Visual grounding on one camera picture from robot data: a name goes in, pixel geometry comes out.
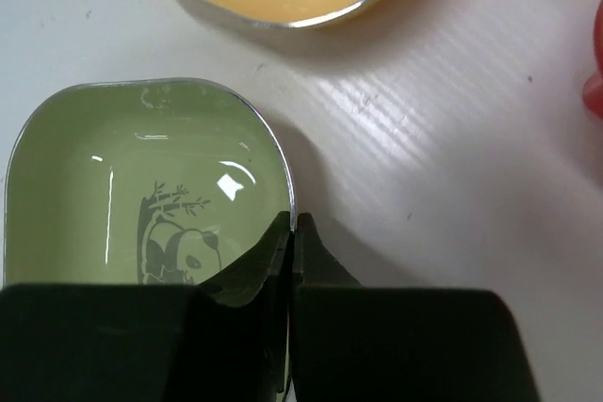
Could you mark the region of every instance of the scratch mark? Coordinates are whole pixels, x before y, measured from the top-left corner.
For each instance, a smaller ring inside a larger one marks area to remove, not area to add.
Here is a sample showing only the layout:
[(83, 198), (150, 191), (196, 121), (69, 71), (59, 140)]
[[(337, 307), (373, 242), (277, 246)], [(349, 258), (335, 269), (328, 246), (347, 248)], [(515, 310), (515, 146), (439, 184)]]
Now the scratch mark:
[(364, 113), (370, 105), (379, 98), (379, 94), (365, 94), (362, 101), (354, 108), (355, 113)]
[(140, 101), (142, 102), (142, 105), (144, 105), (147, 108), (153, 108), (153, 104), (151, 104), (150, 102), (148, 102), (145, 99), (145, 96), (149, 94), (149, 89), (148, 88), (143, 88), (142, 89), (142, 94), (140, 95)]

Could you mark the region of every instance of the panda illustration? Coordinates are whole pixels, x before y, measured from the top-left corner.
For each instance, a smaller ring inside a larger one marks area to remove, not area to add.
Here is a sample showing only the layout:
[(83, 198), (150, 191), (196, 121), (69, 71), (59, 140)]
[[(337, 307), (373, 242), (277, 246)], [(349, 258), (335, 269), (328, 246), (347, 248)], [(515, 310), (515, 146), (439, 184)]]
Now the panda illustration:
[(222, 269), (219, 239), (210, 231), (186, 228), (181, 215), (197, 216), (210, 200), (190, 200), (179, 185), (164, 192), (165, 183), (143, 198), (139, 210), (139, 282), (143, 284), (199, 284)]

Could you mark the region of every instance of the black object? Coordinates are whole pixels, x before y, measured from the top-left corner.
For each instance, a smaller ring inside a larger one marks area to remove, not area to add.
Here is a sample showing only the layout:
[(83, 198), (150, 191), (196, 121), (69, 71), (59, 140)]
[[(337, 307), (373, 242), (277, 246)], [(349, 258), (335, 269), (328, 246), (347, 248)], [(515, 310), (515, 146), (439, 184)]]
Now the black object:
[(0, 400), (273, 402), (288, 321), (300, 402), (539, 401), (497, 296), (362, 287), (288, 219), (198, 287), (5, 289)]

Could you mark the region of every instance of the red object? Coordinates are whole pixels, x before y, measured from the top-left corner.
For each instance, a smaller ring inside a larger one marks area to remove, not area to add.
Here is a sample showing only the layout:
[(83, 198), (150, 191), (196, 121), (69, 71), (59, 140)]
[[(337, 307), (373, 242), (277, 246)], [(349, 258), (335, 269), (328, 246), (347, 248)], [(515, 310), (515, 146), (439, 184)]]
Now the red object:
[(595, 56), (598, 71), (584, 85), (584, 103), (603, 119), (603, 1), (595, 19)]

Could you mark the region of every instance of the white surface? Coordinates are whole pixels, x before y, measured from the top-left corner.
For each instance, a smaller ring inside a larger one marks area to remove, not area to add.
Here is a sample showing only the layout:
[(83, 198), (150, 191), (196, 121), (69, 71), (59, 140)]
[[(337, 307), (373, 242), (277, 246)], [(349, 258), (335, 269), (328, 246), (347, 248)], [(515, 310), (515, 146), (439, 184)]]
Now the white surface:
[(301, 209), (362, 281), (494, 289), (545, 402), (603, 400), (603, 122), (579, 99), (597, 3), (384, 0), (276, 33), (176, 0), (0, 0), (0, 170), (61, 88), (221, 82), (275, 124)]

